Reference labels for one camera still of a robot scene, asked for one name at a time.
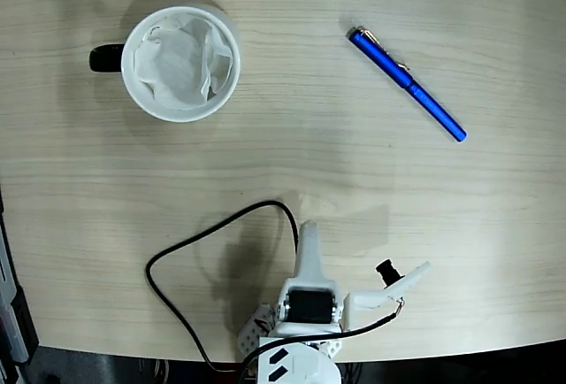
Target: black mug handle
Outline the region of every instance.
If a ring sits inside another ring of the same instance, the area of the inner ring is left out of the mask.
[[[124,43],[97,46],[90,51],[88,65],[93,72],[116,73],[120,71]]]

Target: white robotic arm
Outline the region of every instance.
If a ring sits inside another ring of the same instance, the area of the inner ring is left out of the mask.
[[[404,303],[404,291],[430,267],[424,263],[402,277],[387,260],[377,268],[386,287],[349,293],[344,303],[336,282],[324,276],[317,224],[305,222],[299,233],[294,277],[283,284],[275,311],[267,304],[259,306],[238,335],[238,346],[248,355],[285,337],[351,330],[356,311],[376,309],[388,300]],[[321,340],[267,350],[258,359],[257,383],[340,384],[340,371],[332,361],[340,348],[341,340]]]

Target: white mug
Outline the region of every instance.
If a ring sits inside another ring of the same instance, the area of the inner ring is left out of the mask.
[[[143,37],[161,19],[177,13],[190,13],[207,19],[226,38],[233,53],[233,63],[224,87],[207,100],[206,104],[190,110],[176,110],[158,103],[151,89],[134,76],[134,53]],[[102,45],[90,51],[90,69],[98,73],[121,72],[122,80],[132,99],[145,112],[158,119],[177,123],[196,121],[210,116],[226,103],[233,93],[240,77],[241,54],[238,31],[232,20],[218,8],[208,5],[172,6],[153,12],[138,23],[124,44]]]

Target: black floor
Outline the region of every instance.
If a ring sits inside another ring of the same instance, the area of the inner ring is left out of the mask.
[[[566,341],[466,356],[368,362],[351,384],[477,384],[566,382]],[[350,366],[357,372],[359,365]],[[340,365],[345,374],[345,365]],[[231,384],[233,375],[212,374],[204,363],[156,362],[40,347],[24,371],[28,384]]]

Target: white plastic part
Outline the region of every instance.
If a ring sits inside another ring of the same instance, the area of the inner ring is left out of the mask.
[[[279,293],[278,320],[285,318],[285,301],[287,300],[287,294],[293,289],[329,291],[334,295],[334,300],[337,304],[336,317],[340,317],[344,303],[336,282],[328,280],[323,273],[317,223],[311,220],[303,223],[301,226],[297,256],[294,262],[294,277],[285,280],[283,288]]]
[[[259,347],[260,337],[266,337],[274,326],[274,312],[269,304],[260,304],[238,334],[238,350],[247,356]]]
[[[327,355],[330,359],[335,357],[340,349],[342,348],[342,341],[341,340],[329,340],[324,342],[318,347],[318,350]]]
[[[278,338],[260,339],[263,346]],[[257,362],[258,384],[340,384],[338,366],[324,353],[296,342],[267,350]]]
[[[352,330],[356,326],[356,311],[368,311],[377,309],[388,300],[400,301],[403,293],[415,285],[425,273],[429,271],[431,264],[426,262],[413,272],[403,276],[400,280],[380,291],[352,291],[346,296],[344,308],[344,327]]]
[[[331,324],[299,324],[286,322],[286,300],[294,289],[328,291],[333,295],[336,310]],[[279,293],[276,311],[276,323],[270,336],[285,337],[290,335],[313,335],[338,333],[340,318],[344,310],[344,302],[338,285],[328,280],[322,270],[322,255],[320,253],[320,237],[316,222],[311,220],[301,226],[296,260],[294,262],[294,277],[285,280]]]

